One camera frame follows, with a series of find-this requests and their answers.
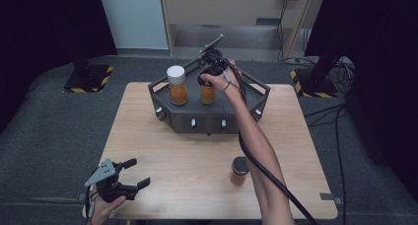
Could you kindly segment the metal table corner bracket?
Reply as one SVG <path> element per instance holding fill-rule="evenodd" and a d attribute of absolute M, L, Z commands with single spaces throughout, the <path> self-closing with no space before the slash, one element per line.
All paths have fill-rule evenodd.
<path fill-rule="evenodd" d="M 321 193 L 321 200 L 333 201 L 336 205 L 343 205 L 344 199 L 341 196 L 334 196 L 332 193 Z"/>

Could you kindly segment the black-lid jar of orange powder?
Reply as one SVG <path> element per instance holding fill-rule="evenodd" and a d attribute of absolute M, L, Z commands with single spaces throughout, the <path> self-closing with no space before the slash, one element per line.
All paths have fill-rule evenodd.
<path fill-rule="evenodd" d="M 216 89 L 208 81 L 204 81 L 200 90 L 200 102 L 204 105 L 213 105 L 216 99 Z"/>

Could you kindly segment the white panel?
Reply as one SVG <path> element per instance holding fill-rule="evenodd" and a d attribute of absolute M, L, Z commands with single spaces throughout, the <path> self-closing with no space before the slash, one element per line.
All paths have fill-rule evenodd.
<path fill-rule="evenodd" d="M 117 48 L 169 48 L 162 0 L 102 2 Z"/>

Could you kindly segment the dark grey spice rack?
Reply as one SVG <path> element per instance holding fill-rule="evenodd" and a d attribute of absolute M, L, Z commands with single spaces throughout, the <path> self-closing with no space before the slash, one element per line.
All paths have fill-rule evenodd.
<path fill-rule="evenodd" d="M 170 84 L 165 75 L 148 85 L 156 117 L 176 133 L 237 134 L 239 129 L 228 99 L 217 92 L 215 103 L 205 106 L 200 102 L 197 78 L 208 65 L 199 59 L 184 66 L 188 100 L 182 106 L 171 102 Z"/>

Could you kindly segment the black stand with striped base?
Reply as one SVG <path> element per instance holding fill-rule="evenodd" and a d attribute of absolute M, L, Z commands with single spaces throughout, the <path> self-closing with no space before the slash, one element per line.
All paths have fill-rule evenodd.
<path fill-rule="evenodd" d="M 90 64 L 79 44 L 73 39 L 67 40 L 67 53 L 74 64 L 74 71 L 64 85 L 68 92 L 100 92 L 107 82 L 112 68 L 108 65 Z"/>
<path fill-rule="evenodd" d="M 293 70 L 291 77 L 297 95 L 309 98 L 336 98 L 337 89 L 327 75 L 337 61 L 337 56 L 325 55 L 319 58 L 312 70 Z"/>

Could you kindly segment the white-lid jar of yellow powder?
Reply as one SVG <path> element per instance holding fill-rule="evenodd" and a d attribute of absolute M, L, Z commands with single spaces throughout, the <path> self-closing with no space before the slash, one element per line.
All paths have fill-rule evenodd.
<path fill-rule="evenodd" d="M 177 106 L 184 105 L 188 100 L 184 68 L 179 65 L 171 66 L 167 70 L 167 76 L 170 85 L 171 102 Z"/>

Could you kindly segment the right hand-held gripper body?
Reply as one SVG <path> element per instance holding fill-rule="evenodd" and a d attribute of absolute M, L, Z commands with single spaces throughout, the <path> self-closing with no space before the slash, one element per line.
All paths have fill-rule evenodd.
<path fill-rule="evenodd" d="M 219 35 L 200 51 L 203 73 L 219 76 L 229 66 L 229 61 L 223 57 L 222 52 L 217 48 L 223 38 L 223 35 Z"/>

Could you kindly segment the person's right hand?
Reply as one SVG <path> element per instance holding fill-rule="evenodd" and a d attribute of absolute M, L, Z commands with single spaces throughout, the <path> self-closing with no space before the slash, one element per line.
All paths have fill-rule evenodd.
<path fill-rule="evenodd" d="M 236 62 L 229 59 L 231 66 L 225 70 L 225 74 L 213 76 L 208 73 L 200 75 L 201 79 L 210 82 L 218 91 L 223 93 L 230 101 L 241 101 L 242 92 L 238 79 L 234 73 L 236 70 Z"/>

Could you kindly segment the wooden cabinet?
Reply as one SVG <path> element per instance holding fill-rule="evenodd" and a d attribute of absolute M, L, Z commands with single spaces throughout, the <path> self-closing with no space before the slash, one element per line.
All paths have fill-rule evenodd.
<path fill-rule="evenodd" d="M 314 24 L 322 0 L 162 0 L 169 43 L 179 25 L 276 28 L 283 54 L 291 55 L 301 29 Z"/>

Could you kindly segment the black-lid jar of reddish powder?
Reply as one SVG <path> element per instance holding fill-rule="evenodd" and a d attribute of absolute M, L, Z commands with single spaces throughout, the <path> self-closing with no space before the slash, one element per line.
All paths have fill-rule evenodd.
<path fill-rule="evenodd" d="M 231 165 L 230 182 L 235 186 L 241 186 L 249 172 L 245 157 L 236 157 Z"/>

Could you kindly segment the person's left hand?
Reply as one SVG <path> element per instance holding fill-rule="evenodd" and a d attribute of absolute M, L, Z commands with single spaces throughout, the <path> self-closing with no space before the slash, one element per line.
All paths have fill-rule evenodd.
<path fill-rule="evenodd" d="M 125 200 L 125 196 L 120 196 L 113 202 L 106 202 L 97 192 L 97 187 L 93 186 L 92 194 L 89 197 L 90 205 L 88 206 L 86 225 L 105 225 L 112 211 L 122 205 Z"/>

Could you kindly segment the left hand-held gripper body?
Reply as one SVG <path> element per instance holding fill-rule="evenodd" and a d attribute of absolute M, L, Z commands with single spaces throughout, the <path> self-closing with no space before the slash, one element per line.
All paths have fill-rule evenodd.
<path fill-rule="evenodd" d="M 138 193 L 137 186 L 127 186 L 119 181 L 122 163 L 114 163 L 106 158 L 93 171 L 92 175 L 85 182 L 85 187 L 92 185 L 97 187 L 97 192 L 106 202 L 113 202 L 120 196 L 125 196 L 127 200 L 133 200 Z"/>

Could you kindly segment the black curtain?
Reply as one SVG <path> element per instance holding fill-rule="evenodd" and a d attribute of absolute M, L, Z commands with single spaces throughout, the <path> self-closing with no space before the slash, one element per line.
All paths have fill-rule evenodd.
<path fill-rule="evenodd" d="M 322 0 L 306 54 L 320 57 L 314 77 L 353 62 L 346 101 L 364 144 L 418 201 L 418 0 Z"/>
<path fill-rule="evenodd" d="M 102 0 L 0 0 L 0 133 L 38 75 L 115 53 Z"/>

